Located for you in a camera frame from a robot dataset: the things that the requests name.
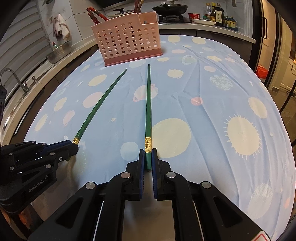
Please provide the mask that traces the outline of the short green chopstick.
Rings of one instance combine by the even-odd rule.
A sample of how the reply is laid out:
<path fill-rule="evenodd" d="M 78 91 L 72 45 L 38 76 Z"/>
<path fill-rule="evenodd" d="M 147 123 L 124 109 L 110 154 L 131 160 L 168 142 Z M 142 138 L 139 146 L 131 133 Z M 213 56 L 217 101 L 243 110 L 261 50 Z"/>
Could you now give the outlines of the short green chopstick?
<path fill-rule="evenodd" d="M 95 114 L 98 112 L 99 108 L 102 106 L 103 102 L 106 100 L 106 98 L 108 97 L 108 95 L 111 93 L 112 89 L 114 89 L 114 87 L 117 85 L 117 83 L 119 82 L 119 80 L 121 80 L 121 78 L 125 75 L 125 73 L 128 71 L 128 69 L 126 68 L 120 75 L 118 78 L 116 78 L 116 80 L 114 80 L 114 82 L 112 83 L 112 85 L 106 90 L 106 92 L 103 94 L 103 96 L 100 98 L 100 100 L 95 104 L 95 106 L 93 107 L 92 111 L 88 114 L 86 120 L 83 122 L 83 124 L 81 125 L 81 128 L 79 129 L 79 131 L 76 133 L 72 143 L 78 145 L 79 142 L 81 141 L 81 138 L 83 136 L 83 134 L 85 133 L 87 127 L 89 126 L 89 124 L 91 123 L 92 119 L 94 118 Z"/>

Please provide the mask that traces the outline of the long green chopstick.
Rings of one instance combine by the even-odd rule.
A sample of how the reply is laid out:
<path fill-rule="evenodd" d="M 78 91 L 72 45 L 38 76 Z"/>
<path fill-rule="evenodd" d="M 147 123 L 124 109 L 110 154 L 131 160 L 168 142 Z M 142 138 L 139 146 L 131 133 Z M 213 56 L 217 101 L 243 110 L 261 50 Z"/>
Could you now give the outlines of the long green chopstick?
<path fill-rule="evenodd" d="M 145 112 L 145 159 L 146 169 L 152 168 L 152 102 L 151 102 L 151 66 L 147 67 L 147 96 Z"/>

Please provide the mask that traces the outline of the blue patterned tablecloth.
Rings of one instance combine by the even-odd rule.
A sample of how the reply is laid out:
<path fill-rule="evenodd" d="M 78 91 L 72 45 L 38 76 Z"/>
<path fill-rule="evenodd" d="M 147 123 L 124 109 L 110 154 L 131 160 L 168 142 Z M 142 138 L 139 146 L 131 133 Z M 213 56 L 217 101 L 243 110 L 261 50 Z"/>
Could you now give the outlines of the blue patterned tablecloth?
<path fill-rule="evenodd" d="M 74 139 L 111 89 L 56 183 L 33 207 L 48 218 L 87 182 L 104 183 L 144 148 L 147 82 L 152 145 L 171 169 L 209 181 L 272 240 L 284 232 L 295 196 L 295 161 L 278 108 L 231 48 L 209 39 L 163 35 L 163 54 L 106 67 L 100 52 L 78 66 L 34 119 L 27 141 Z"/>

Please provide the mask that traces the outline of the chrome faucet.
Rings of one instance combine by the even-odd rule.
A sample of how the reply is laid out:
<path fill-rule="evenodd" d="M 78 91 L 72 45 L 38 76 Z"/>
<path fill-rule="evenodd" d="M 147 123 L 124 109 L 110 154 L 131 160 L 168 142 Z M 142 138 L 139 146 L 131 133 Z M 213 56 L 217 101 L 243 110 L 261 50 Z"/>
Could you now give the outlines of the chrome faucet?
<path fill-rule="evenodd" d="M 20 79 L 18 78 L 18 76 L 16 75 L 15 71 L 13 71 L 11 68 L 4 68 L 3 70 L 1 70 L 1 73 L 0 73 L 0 78 L 2 78 L 2 75 L 5 73 L 5 72 L 9 72 L 11 73 L 14 78 L 16 79 L 18 85 L 20 86 L 20 88 L 23 90 L 23 92 L 25 94 L 27 94 L 30 90 L 29 90 L 29 87 L 27 86 L 27 84 L 25 82 L 22 82 L 20 81 Z"/>

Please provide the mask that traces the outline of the hanging white pink towels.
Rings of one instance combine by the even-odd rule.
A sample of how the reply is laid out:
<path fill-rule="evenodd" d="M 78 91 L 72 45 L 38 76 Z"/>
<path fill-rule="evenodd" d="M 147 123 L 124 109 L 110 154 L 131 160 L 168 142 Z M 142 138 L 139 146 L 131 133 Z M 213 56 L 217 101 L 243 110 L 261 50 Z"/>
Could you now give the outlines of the hanging white pink towels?
<path fill-rule="evenodd" d="M 69 27 L 60 14 L 53 19 L 53 36 L 57 41 L 68 40 L 71 36 Z"/>

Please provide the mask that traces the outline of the pink perforated utensil holder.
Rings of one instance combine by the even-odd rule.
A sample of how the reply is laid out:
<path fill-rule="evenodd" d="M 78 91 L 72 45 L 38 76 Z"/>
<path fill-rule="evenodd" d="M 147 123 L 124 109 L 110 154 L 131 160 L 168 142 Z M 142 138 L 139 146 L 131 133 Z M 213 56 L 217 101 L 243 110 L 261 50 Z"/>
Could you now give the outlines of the pink perforated utensil holder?
<path fill-rule="evenodd" d="M 106 67 L 163 54 L 154 11 L 118 16 L 91 28 Z"/>

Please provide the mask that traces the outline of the red chopstick in holder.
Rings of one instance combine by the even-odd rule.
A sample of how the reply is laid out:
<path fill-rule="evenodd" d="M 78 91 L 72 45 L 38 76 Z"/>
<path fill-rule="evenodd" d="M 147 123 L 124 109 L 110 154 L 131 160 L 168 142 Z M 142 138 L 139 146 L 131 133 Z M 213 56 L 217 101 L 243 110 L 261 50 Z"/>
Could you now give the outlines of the red chopstick in holder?
<path fill-rule="evenodd" d="M 89 8 L 87 8 L 86 10 L 88 12 L 88 16 L 92 19 L 93 23 L 95 25 L 98 24 L 99 20 L 96 18 L 96 16 L 93 14 L 93 12 Z"/>
<path fill-rule="evenodd" d="M 89 9 L 90 9 L 92 12 L 94 12 L 96 15 L 98 15 L 100 18 L 104 19 L 105 21 L 108 20 L 108 18 L 107 18 L 105 15 L 101 14 L 98 10 L 96 10 L 96 9 L 93 8 L 92 6 L 90 6 Z"/>

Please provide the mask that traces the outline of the black gas stove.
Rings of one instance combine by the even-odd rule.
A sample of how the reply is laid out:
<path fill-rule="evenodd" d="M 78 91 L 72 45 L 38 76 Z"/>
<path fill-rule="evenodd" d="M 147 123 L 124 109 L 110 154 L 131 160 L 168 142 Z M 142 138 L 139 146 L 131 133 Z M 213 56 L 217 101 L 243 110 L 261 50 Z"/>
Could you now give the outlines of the black gas stove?
<path fill-rule="evenodd" d="M 162 16 L 159 15 L 159 24 L 164 24 L 164 23 L 184 23 L 184 18 L 182 15 L 179 16 Z"/>

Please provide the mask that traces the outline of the white plate on counter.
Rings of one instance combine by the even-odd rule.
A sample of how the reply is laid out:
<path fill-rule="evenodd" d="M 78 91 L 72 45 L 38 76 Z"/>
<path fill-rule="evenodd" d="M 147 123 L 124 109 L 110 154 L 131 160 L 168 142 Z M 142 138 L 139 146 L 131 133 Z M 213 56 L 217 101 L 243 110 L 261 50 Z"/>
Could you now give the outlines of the white plate on counter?
<path fill-rule="evenodd" d="M 213 21 L 200 20 L 200 19 L 192 19 L 191 22 L 195 24 L 208 25 L 208 26 L 213 26 L 216 24 L 216 22 L 213 22 Z"/>

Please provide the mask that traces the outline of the black wok with lid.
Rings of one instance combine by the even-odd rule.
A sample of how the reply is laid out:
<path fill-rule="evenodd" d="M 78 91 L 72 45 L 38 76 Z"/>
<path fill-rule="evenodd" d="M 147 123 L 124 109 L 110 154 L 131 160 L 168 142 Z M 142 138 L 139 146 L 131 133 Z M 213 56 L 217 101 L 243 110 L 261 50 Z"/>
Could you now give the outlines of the black wok with lid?
<path fill-rule="evenodd" d="M 164 2 L 161 5 L 152 8 L 152 10 L 160 16 L 181 16 L 187 11 L 187 9 L 187 5 L 167 4 Z"/>

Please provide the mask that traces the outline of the yellow cap sauce bottle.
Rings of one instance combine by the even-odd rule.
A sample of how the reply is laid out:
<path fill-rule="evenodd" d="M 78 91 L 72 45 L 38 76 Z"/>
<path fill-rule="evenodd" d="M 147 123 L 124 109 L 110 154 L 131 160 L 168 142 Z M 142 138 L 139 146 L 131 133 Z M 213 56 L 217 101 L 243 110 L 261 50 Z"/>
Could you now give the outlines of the yellow cap sauce bottle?
<path fill-rule="evenodd" d="M 211 15 L 210 15 L 210 20 L 211 20 L 212 22 L 215 22 L 215 21 L 216 21 L 215 6 L 216 6 L 216 4 L 215 4 L 214 2 L 212 2 L 212 3 L 211 3 L 212 12 L 211 12 Z"/>

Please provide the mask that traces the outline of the small condiment jars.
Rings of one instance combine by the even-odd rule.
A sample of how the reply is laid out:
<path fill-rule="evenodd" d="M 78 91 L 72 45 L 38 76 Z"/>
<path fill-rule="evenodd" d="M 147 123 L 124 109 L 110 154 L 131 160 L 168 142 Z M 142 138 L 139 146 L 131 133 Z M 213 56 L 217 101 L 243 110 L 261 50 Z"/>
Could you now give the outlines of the small condiment jars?
<path fill-rule="evenodd" d="M 236 20 L 234 18 L 232 18 L 231 16 L 224 16 L 224 27 L 234 30 L 234 31 L 238 31 L 238 28 L 236 26 Z"/>

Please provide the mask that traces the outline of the brown chopstick in holder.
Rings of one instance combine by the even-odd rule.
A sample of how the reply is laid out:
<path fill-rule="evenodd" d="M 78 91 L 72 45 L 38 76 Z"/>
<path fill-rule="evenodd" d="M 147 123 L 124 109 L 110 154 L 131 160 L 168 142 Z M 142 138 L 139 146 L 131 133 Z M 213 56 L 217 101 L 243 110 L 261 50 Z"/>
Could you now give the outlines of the brown chopstick in holder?
<path fill-rule="evenodd" d="M 137 12 L 139 2 L 140 2 L 140 0 L 135 0 L 135 3 L 134 3 L 134 12 L 135 13 Z"/>
<path fill-rule="evenodd" d="M 138 8 L 137 8 L 138 13 L 140 13 L 140 9 L 141 9 L 143 3 L 144 3 L 144 0 L 141 0 L 138 4 Z"/>

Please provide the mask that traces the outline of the clear oil bottle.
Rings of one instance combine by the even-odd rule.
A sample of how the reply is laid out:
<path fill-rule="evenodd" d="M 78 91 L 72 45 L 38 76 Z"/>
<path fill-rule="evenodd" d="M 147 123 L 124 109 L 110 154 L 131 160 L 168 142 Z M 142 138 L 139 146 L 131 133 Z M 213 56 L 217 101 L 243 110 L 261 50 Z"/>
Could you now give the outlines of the clear oil bottle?
<path fill-rule="evenodd" d="M 203 11 L 203 19 L 206 21 L 210 21 L 211 20 L 211 4 L 210 3 L 206 3 L 206 6 L 204 7 L 204 11 Z"/>

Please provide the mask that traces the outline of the dark soy sauce bottle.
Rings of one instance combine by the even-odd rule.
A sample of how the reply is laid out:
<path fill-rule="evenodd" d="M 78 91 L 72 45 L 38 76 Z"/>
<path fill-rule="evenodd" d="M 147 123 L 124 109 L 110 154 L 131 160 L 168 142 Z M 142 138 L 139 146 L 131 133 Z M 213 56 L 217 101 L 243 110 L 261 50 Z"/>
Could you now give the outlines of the dark soy sauce bottle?
<path fill-rule="evenodd" d="M 216 25 L 219 27 L 224 26 L 224 9 L 221 4 L 217 3 L 215 5 L 215 15 L 216 15 Z"/>

